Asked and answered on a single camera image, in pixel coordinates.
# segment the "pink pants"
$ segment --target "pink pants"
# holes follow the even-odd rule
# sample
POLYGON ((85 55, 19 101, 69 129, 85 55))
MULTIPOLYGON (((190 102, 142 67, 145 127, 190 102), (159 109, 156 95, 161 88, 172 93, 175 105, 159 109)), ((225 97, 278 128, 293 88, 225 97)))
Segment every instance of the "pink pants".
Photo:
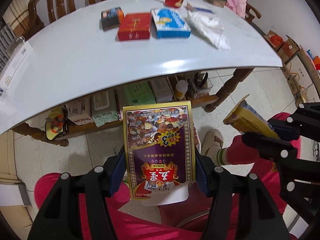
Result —
MULTIPOLYGON (((273 118, 285 120, 289 116, 287 113, 280 113, 273 118)), ((298 148, 300 154, 300 140, 292 141, 292 145, 298 148)), ((267 190, 275 200, 280 213, 284 212, 286 203, 279 197, 280 183, 278 172, 272 172, 272 162, 260 159, 256 149, 247 147, 241 140, 241 136, 233 139, 228 148, 227 161, 231 164, 255 163, 251 172, 256 173, 265 184, 267 190)), ((35 186, 35 201, 38 208, 41 207, 48 193, 59 178, 59 173, 49 173, 44 175, 35 186)), ((211 206, 212 199, 206 198, 193 184, 189 192, 189 198, 180 203, 161 206, 160 214, 162 225, 148 222, 134 216, 118 211, 130 200, 129 189, 122 183, 118 192, 112 198, 106 198, 110 217, 119 240, 195 240, 200 239, 201 232, 189 231, 175 226, 183 219, 204 211, 211 206)), ((231 212, 230 230, 228 240, 233 240, 236 231, 238 198, 233 198, 233 209, 231 212)), ((85 205, 85 194, 79 195, 80 220, 84 240, 91 240, 87 210, 85 205)))

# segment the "white paper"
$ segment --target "white paper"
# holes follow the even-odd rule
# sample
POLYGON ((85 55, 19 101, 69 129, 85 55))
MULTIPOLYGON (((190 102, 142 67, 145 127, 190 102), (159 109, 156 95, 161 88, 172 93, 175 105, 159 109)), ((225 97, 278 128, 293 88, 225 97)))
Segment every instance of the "white paper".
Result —
POLYGON ((185 201, 188 197, 188 183, 184 183, 169 191, 153 191, 148 200, 141 200, 141 204, 146 207, 167 205, 185 201))

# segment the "playing card image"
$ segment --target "playing card image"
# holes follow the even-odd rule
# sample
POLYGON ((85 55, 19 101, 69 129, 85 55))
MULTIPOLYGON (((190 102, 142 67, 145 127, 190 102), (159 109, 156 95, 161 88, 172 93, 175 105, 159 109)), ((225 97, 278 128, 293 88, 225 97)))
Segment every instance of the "playing card image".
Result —
POLYGON ((132 199, 149 199, 153 191, 195 180, 190 101, 127 106, 123 113, 132 199))

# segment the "yellow card box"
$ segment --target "yellow card box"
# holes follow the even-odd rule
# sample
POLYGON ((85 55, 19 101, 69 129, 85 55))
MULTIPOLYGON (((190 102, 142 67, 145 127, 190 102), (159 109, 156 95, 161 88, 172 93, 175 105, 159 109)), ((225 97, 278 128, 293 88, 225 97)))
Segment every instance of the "yellow card box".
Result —
POLYGON ((230 124, 240 133, 253 132, 279 139, 271 125, 245 101, 248 96, 246 95, 236 104, 223 123, 230 124))
POLYGON ((195 181, 191 102, 125 106, 124 147, 131 199, 195 181))

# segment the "tiled floor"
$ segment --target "tiled floor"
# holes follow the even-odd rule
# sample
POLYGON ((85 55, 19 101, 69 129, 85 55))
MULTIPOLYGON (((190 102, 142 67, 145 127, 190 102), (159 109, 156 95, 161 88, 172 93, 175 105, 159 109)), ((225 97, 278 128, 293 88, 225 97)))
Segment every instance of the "tiled floor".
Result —
MULTIPOLYGON (((233 69, 210 71, 209 77, 213 84, 211 93, 216 93, 232 73, 233 69)), ((296 109, 294 98, 280 69, 255 69, 214 112, 206 113, 202 108, 193 110, 194 123, 201 141, 207 131, 217 128, 224 136, 224 146, 231 144, 233 137, 239 133, 231 126, 224 125, 222 120, 247 94, 250 94, 247 98, 248 103, 265 119, 282 111, 293 113, 296 109)), ((35 116, 28 123, 43 129, 45 115, 35 116)), ((73 138, 69 142, 69 146, 63 148, 33 140, 31 137, 15 135, 14 146, 18 176, 27 186, 35 213, 38 212, 38 209, 35 206, 33 190, 41 176, 49 172, 64 171, 78 175, 87 173, 97 165, 102 165, 109 156, 117 154, 121 149, 123 131, 121 127, 113 128, 73 138)), ((301 157, 312 158, 311 140, 303 138, 301 157)), ((251 167, 252 165, 230 165, 227 169, 245 175, 251 167)), ((121 208, 121 211, 156 223, 161 222, 157 207, 145 207, 138 201, 130 201, 121 208)), ((295 217, 295 212, 288 209, 284 217, 288 225, 295 217)))

